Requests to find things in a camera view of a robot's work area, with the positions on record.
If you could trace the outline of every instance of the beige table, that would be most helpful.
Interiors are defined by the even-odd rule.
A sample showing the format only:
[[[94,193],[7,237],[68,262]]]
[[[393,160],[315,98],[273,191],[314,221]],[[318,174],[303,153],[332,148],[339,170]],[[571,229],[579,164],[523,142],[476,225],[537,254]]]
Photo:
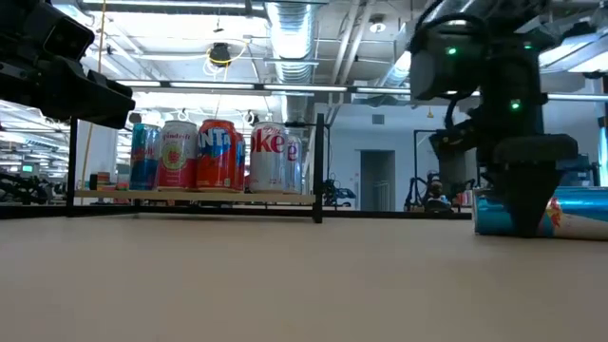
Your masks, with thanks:
[[[595,342],[607,294],[608,244],[466,221],[0,221],[3,342]]]

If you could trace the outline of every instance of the soda can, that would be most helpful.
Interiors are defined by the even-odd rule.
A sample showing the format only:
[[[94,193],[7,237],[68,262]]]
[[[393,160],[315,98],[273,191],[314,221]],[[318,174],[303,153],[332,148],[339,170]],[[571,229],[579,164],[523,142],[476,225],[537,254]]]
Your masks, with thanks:
[[[480,235],[516,235],[503,203],[490,190],[475,190],[473,220]],[[537,229],[540,238],[608,239],[608,188],[560,186]]]
[[[130,190],[154,190],[157,184],[161,128],[152,124],[136,123],[131,140]]]
[[[233,123],[205,120],[199,130],[197,188],[235,192],[237,134]]]
[[[251,135],[251,192],[284,193],[286,164],[285,126],[281,123],[256,123]]]
[[[192,189],[197,181],[197,126],[179,120],[161,131],[159,190]]]
[[[237,133],[237,167],[235,168],[235,190],[243,191],[245,185],[245,157],[247,154],[247,144],[242,134]]]
[[[302,141],[295,135],[287,136],[285,182],[285,193],[302,193]]]

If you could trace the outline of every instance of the exposed ductwork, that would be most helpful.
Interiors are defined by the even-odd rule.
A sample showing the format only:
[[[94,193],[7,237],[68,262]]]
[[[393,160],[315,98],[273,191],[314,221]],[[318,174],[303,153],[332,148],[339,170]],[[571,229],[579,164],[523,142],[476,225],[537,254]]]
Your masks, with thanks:
[[[387,74],[378,82],[376,86],[398,87],[406,81],[409,75],[409,65],[411,64],[411,53],[404,51]]]
[[[285,84],[310,84],[313,66],[298,63],[308,59],[313,51],[314,15],[316,6],[296,3],[270,3],[266,5],[272,25],[271,41],[275,57],[285,60],[276,63],[276,77]],[[283,120],[286,122],[310,122],[307,115],[309,98],[285,96]]]

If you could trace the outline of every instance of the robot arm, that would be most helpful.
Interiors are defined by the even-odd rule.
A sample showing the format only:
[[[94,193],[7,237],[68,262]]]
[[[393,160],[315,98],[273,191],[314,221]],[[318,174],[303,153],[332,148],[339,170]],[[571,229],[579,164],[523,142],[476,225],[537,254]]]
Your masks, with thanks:
[[[38,107],[52,119],[123,128],[132,90],[79,61],[94,34],[50,1],[0,0],[0,100]]]
[[[547,0],[435,0],[409,44],[410,85],[418,100],[449,99],[446,129],[430,137],[445,189],[466,181],[465,155],[477,148],[484,177],[522,236],[533,236],[561,178],[556,161],[575,158],[577,142],[544,135],[539,53],[555,37],[517,33]],[[457,102],[479,91],[481,104],[454,124]]]

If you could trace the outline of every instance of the blue soda can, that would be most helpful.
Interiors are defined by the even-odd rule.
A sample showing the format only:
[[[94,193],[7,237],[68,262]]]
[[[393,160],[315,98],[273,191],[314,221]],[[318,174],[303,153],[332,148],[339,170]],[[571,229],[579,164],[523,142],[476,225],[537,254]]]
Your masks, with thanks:
[[[136,123],[131,141],[130,190],[154,190],[157,185],[161,128],[152,124]]]
[[[514,236],[516,229],[503,203],[475,190],[473,220],[481,235]],[[608,188],[558,187],[537,229],[541,238],[608,239]]]

